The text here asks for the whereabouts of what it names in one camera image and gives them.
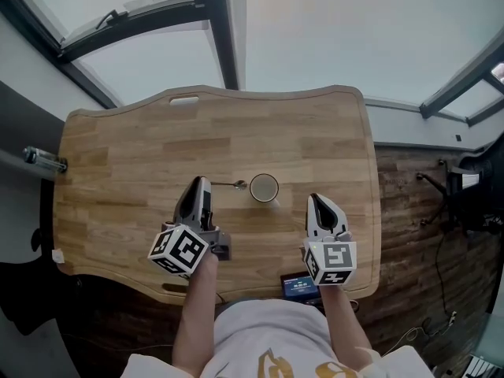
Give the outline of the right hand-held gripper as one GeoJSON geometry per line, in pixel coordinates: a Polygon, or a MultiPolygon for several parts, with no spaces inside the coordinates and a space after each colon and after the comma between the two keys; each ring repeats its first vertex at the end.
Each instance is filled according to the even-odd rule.
{"type": "Polygon", "coordinates": [[[308,197],[303,261],[316,286],[345,285],[356,272],[357,243],[347,227],[346,214],[331,199],[308,197]]]}

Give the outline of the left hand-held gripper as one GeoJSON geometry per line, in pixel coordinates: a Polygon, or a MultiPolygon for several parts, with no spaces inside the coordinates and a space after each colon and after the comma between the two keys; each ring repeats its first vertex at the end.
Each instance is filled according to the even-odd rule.
{"type": "Polygon", "coordinates": [[[230,261],[231,236],[219,228],[211,230],[212,214],[211,183],[204,176],[196,176],[176,204],[178,224],[162,225],[147,259],[184,279],[190,278],[207,252],[220,261],[230,261]]]}

